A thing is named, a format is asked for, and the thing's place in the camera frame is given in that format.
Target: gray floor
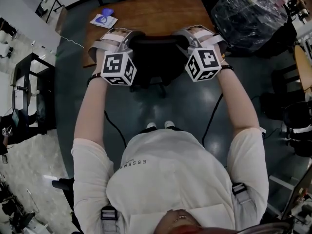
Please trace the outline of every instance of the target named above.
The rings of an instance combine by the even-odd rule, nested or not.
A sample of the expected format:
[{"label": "gray floor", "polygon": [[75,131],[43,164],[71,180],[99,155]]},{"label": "gray floor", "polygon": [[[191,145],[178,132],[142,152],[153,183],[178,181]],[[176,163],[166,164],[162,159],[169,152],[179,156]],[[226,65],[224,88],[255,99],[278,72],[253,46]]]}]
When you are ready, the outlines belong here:
[{"label": "gray floor", "polygon": [[[86,2],[68,11],[62,35],[83,44],[88,13],[98,6],[96,0]],[[56,61],[56,117],[58,139],[65,167],[69,177],[73,176],[71,147],[78,111],[86,90],[86,82],[93,68],[82,68],[82,48],[61,41]],[[271,59],[227,58],[235,69],[248,95],[252,98],[263,92],[272,92],[271,72],[294,64],[291,54],[283,53]],[[156,87],[130,93],[128,87],[111,86],[107,96],[107,113],[128,142],[141,131],[148,122],[154,121],[161,128],[164,121],[172,120],[177,127],[192,133],[200,142],[221,90],[217,80],[193,83],[186,73],[166,87],[167,97],[161,98]],[[261,127],[270,133],[279,128],[281,122],[270,120],[261,113],[259,100],[253,101]],[[119,168],[124,151],[119,133],[105,122],[104,143],[106,152]],[[225,102],[222,101],[215,114],[205,139],[207,151],[211,152],[223,165],[232,140],[232,129]],[[293,155],[293,149],[285,145],[285,140],[276,131],[264,141],[268,174],[301,178],[307,168],[309,158]],[[276,188],[270,194],[276,194]]]}]

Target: white cable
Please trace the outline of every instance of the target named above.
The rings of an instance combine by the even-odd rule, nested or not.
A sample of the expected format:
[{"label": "white cable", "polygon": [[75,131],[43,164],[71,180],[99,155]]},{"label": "white cable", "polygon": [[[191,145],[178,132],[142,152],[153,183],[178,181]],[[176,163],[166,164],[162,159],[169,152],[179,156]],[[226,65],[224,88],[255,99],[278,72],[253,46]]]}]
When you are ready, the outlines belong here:
[{"label": "white cable", "polygon": [[77,44],[77,45],[79,45],[81,48],[84,48],[82,45],[80,45],[79,43],[74,42],[73,40],[69,40],[69,39],[67,39],[66,37],[63,37],[63,36],[60,36],[60,37],[66,39],[66,40],[68,40],[68,41],[72,41],[74,44]]}]

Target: person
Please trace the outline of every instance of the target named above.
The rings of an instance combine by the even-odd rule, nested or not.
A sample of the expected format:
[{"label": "person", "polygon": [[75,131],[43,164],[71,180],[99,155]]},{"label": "person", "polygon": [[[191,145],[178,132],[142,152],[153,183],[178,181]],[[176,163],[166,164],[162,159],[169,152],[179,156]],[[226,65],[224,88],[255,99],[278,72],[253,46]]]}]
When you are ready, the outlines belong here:
[{"label": "person", "polygon": [[12,38],[16,35],[16,29],[13,28],[6,20],[0,18],[0,30],[3,30],[5,33],[9,34]]},{"label": "person", "polygon": [[[104,56],[97,49],[94,74]],[[72,148],[74,211],[85,234],[227,234],[259,224],[269,183],[257,114],[233,70],[222,69],[217,79],[234,131],[227,168],[192,134],[167,121],[165,129],[149,123],[130,140],[115,174],[103,143],[108,83],[101,77],[90,81]],[[115,224],[101,220],[108,209],[116,210]]]},{"label": "person", "polygon": [[[0,135],[0,155],[7,154],[7,146],[18,144],[23,142],[24,140],[27,140],[29,138],[32,138],[33,136],[36,136],[38,134],[37,131],[32,131],[30,128],[28,132],[25,131],[19,131],[16,132],[17,129],[19,129],[19,126],[16,128],[12,114],[9,114],[7,116],[0,117],[0,129],[2,131],[2,134]],[[34,113],[33,115],[28,117],[28,123],[29,125],[32,125],[37,120],[37,113]]]}]

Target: blue object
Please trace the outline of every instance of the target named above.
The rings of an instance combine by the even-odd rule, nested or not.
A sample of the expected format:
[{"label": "blue object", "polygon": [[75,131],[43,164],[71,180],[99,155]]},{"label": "blue object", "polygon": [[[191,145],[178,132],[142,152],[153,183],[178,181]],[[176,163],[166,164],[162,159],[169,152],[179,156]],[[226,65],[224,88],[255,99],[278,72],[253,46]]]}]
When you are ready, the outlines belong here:
[{"label": "blue object", "polygon": [[96,19],[96,22],[98,23],[106,23],[107,22],[107,17],[112,15],[114,13],[113,9],[110,8],[104,8],[102,10],[102,16]]}]

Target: plastic-wrapped object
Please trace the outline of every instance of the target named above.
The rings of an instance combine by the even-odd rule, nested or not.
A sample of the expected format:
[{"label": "plastic-wrapped object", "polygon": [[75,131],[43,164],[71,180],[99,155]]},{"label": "plastic-wrapped object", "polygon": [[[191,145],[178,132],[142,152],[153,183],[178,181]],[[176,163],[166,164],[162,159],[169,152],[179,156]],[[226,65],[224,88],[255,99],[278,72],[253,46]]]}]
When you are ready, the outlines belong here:
[{"label": "plastic-wrapped object", "polygon": [[232,52],[253,53],[287,21],[281,0],[219,0],[211,15]]}]

